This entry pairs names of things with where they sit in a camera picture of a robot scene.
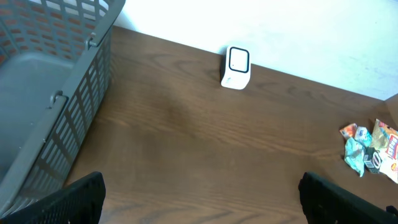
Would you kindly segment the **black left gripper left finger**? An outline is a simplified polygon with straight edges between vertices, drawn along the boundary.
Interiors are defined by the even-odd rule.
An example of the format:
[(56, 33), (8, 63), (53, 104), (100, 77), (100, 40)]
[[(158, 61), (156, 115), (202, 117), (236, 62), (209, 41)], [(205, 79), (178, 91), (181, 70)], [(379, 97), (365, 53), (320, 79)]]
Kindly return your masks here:
[(102, 173), (92, 172), (64, 189), (1, 218), (1, 223), (97, 224), (105, 196), (106, 187)]

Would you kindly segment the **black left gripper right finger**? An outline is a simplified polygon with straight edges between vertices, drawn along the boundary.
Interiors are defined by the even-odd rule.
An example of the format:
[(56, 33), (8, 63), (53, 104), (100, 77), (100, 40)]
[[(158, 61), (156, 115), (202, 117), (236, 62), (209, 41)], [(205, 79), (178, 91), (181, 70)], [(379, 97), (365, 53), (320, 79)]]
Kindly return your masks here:
[(397, 223), (397, 209), (381, 209), (313, 172), (298, 185), (300, 203), (309, 223)]

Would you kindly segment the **green Kleenex tissue pack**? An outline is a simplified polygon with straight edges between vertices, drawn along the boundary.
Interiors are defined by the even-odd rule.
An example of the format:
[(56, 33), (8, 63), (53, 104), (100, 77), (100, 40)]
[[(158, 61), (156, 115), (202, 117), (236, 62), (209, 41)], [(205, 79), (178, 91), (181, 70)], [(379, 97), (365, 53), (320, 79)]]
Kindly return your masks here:
[(345, 144), (344, 161), (355, 170), (360, 177), (363, 177), (364, 168), (364, 146), (354, 138), (349, 138)]

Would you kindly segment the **dark green scrub pad pack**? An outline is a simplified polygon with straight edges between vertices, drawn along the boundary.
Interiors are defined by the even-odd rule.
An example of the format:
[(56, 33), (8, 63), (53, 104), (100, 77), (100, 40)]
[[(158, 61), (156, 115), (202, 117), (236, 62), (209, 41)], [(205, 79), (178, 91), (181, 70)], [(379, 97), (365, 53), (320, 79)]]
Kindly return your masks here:
[(379, 173), (382, 159), (380, 158), (379, 153), (375, 150), (375, 148), (365, 148), (363, 161), (368, 171), (373, 174)]

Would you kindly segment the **small orange tissue pack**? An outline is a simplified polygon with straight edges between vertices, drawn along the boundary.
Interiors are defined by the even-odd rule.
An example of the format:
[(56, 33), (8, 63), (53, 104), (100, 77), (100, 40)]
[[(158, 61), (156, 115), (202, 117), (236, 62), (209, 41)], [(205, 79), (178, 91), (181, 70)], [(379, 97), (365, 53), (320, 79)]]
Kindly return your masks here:
[(344, 137), (345, 140), (349, 138), (354, 138), (356, 135), (356, 131), (358, 129), (358, 125), (356, 123), (351, 123), (339, 130), (340, 134)]

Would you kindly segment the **orange wet sheet package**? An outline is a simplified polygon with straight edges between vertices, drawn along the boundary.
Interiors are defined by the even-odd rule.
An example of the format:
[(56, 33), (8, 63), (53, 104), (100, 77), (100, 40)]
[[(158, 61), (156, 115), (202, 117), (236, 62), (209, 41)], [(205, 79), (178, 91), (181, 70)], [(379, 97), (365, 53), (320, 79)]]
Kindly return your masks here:
[(371, 147), (382, 160), (379, 171), (397, 183), (397, 131), (376, 119), (371, 136)]

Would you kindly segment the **small teal tissue pack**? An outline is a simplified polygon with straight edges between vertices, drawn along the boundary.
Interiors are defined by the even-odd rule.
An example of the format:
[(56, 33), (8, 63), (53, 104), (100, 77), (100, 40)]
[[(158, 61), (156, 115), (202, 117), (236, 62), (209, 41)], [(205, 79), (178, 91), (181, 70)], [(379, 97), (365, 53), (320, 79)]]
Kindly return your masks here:
[(364, 147), (369, 147), (371, 145), (372, 136), (366, 127), (358, 126), (354, 139)]

